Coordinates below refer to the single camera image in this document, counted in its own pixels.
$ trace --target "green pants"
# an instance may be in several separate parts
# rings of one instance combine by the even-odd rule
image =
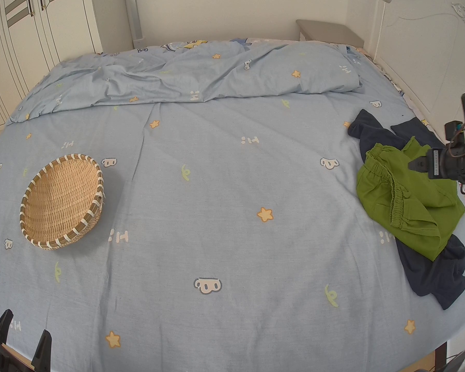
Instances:
[[[376,143],[358,172],[356,192],[367,214],[410,248],[434,260],[465,212],[457,184],[408,169],[429,146],[412,137],[403,150]]]

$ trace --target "white headboard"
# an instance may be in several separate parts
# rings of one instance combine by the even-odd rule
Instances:
[[[464,121],[465,0],[376,0],[370,28],[366,50],[438,134]]]

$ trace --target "basket rim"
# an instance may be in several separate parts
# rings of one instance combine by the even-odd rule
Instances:
[[[28,207],[29,196],[31,195],[33,189],[36,187],[36,181],[41,180],[42,172],[46,174],[49,170],[54,169],[56,166],[68,160],[86,160],[91,165],[93,165],[93,167],[97,170],[98,185],[97,185],[97,192],[95,193],[95,197],[93,201],[91,202],[90,207],[86,211],[83,219],[81,219],[81,221],[75,227],[73,227],[70,232],[64,234],[62,237],[59,237],[57,239],[51,239],[48,241],[38,241],[36,239],[33,239],[28,234],[26,227],[25,227],[25,222],[24,222],[26,208]],[[65,245],[72,244],[75,241],[77,241],[77,239],[75,239],[77,236],[83,234],[83,232],[88,227],[90,221],[94,219],[95,215],[97,213],[101,213],[102,206],[103,206],[103,198],[104,198],[103,173],[100,168],[100,165],[98,165],[98,163],[92,157],[87,156],[85,154],[74,154],[73,153],[73,154],[68,154],[68,155],[66,154],[62,157],[56,158],[55,160],[51,161],[49,164],[45,165],[40,170],[40,172],[38,172],[35,175],[35,177],[31,180],[28,187],[26,188],[26,192],[24,193],[24,196],[22,197],[22,200],[21,200],[21,211],[19,213],[19,224],[21,227],[22,234],[31,244],[39,246],[40,248],[43,248],[46,250],[55,250]]]

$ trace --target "cartoon patterned bedding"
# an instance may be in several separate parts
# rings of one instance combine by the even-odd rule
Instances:
[[[417,296],[361,206],[361,109],[385,128],[414,117],[346,46],[198,41],[56,66],[0,136],[8,344],[31,357],[47,329],[63,372],[393,372],[431,352],[465,325],[465,291],[445,311]],[[44,251],[20,201],[71,153],[102,165],[104,209]],[[465,245],[465,214],[454,233]]]

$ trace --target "woven bamboo basket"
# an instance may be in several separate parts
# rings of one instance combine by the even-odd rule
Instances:
[[[100,166],[84,154],[69,154],[43,167],[21,202],[22,234],[44,250],[75,243],[100,218],[104,178]]]

